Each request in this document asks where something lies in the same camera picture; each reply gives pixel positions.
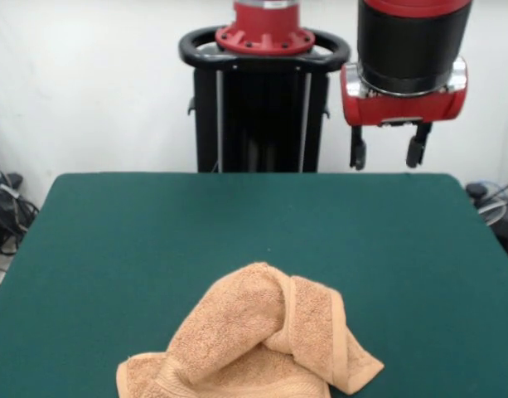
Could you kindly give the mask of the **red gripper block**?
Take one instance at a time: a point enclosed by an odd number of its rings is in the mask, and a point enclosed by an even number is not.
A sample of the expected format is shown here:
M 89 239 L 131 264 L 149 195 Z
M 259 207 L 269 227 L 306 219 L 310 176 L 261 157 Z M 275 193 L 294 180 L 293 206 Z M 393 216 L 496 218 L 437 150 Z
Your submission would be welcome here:
M 359 76 L 356 63 L 341 68 L 342 109 L 351 127 L 350 167 L 365 168 L 366 144 L 361 126 L 417 123 L 410 139 L 406 165 L 416 168 L 423 163 L 433 122 L 455 119 L 467 97 L 467 63 L 458 57 L 446 84 L 438 90 L 419 96 L 387 95 L 367 85 Z

